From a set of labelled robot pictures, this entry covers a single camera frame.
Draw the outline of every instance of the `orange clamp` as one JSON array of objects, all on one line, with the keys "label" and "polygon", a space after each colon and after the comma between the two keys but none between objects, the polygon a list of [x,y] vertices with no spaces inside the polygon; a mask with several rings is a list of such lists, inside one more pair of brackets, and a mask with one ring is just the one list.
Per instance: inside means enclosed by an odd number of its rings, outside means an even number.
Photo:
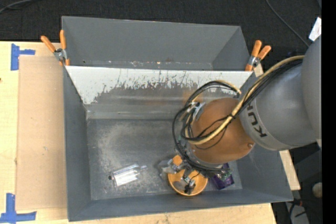
[{"label": "orange clamp", "polygon": [[245,67],[245,71],[252,71],[260,63],[260,61],[263,60],[266,55],[271,51],[270,45],[266,45],[262,50],[260,50],[261,45],[261,41],[256,40],[253,46],[251,57]]}]

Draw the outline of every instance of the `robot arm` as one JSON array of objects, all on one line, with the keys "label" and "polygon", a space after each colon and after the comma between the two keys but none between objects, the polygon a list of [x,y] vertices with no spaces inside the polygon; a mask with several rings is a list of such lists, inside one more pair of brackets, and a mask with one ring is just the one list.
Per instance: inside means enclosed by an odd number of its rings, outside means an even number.
[{"label": "robot arm", "polygon": [[[213,85],[236,95],[200,104],[197,96]],[[174,142],[189,170],[208,178],[226,175],[223,164],[246,156],[255,144],[274,151],[315,141],[321,147],[321,37],[305,56],[279,62],[255,81],[247,81],[242,90],[223,81],[209,82],[177,113]],[[190,187],[187,195],[193,193]]]}]

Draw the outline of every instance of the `transparent object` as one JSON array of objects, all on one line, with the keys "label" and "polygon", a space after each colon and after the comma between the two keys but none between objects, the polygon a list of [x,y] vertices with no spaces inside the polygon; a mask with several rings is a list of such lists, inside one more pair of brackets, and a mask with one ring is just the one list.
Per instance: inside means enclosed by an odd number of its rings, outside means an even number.
[{"label": "transparent object", "polygon": [[111,174],[111,179],[113,180],[116,187],[125,185],[129,182],[133,182],[139,179],[141,170],[146,169],[147,166],[139,166],[134,163],[129,166],[114,170]]}]

